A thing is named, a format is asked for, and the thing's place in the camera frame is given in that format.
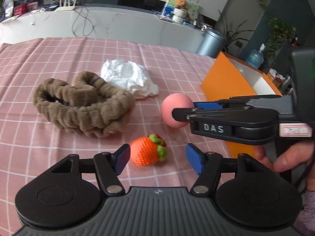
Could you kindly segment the person's right hand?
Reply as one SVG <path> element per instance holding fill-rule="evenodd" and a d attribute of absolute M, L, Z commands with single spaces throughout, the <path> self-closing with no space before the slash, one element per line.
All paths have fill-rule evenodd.
<path fill-rule="evenodd" d="M 302 141 L 289 147 L 275 162 L 266 156 L 262 146 L 254 147 L 255 158 L 276 173 L 281 173 L 295 168 L 301 163 L 311 164 L 314 153 L 314 141 Z"/>

